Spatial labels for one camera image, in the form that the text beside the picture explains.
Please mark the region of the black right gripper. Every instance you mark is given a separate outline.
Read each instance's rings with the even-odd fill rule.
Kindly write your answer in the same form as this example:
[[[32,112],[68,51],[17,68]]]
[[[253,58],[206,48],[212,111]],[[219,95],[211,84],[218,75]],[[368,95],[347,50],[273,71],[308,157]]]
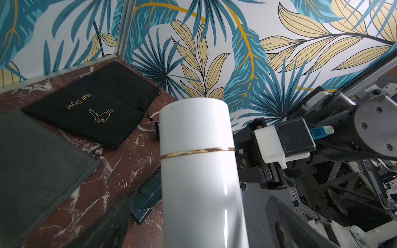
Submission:
[[[266,164],[261,158],[254,131],[264,127],[267,127],[265,119],[256,118],[233,135],[239,180],[259,184],[266,190],[286,189],[287,182],[281,166],[278,163]]]

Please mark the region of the white hair dryer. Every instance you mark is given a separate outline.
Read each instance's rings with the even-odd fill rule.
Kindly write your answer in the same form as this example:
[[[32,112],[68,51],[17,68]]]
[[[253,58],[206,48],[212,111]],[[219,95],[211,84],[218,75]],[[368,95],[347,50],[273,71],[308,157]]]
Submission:
[[[228,107],[212,98],[166,105],[159,116],[163,245],[246,248]]]

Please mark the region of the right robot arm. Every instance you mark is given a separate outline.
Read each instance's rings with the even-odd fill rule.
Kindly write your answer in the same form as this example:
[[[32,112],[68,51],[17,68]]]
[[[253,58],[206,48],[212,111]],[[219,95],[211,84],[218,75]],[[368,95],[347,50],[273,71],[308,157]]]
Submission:
[[[234,135],[241,182],[284,189],[284,172],[325,161],[397,158],[397,97],[354,103],[322,87],[299,101],[286,120],[257,118]]]

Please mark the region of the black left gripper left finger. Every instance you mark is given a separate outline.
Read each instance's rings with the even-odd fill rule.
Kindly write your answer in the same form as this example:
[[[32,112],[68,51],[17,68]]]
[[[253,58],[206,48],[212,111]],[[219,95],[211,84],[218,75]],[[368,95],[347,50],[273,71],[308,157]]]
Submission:
[[[75,238],[69,248],[120,248],[128,229],[130,209],[124,199]]]

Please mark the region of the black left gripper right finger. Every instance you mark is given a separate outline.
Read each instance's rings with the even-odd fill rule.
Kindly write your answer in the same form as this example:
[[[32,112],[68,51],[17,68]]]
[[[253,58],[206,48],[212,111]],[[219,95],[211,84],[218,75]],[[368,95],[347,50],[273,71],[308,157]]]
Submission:
[[[278,198],[266,204],[269,230],[275,248],[336,248]]]

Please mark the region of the grey fabric drawstring pouch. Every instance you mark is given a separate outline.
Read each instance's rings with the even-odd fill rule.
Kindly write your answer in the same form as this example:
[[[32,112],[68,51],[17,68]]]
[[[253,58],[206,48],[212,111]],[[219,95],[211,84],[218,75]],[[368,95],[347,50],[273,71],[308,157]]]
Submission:
[[[98,165],[21,110],[1,114],[1,247],[18,248]]]

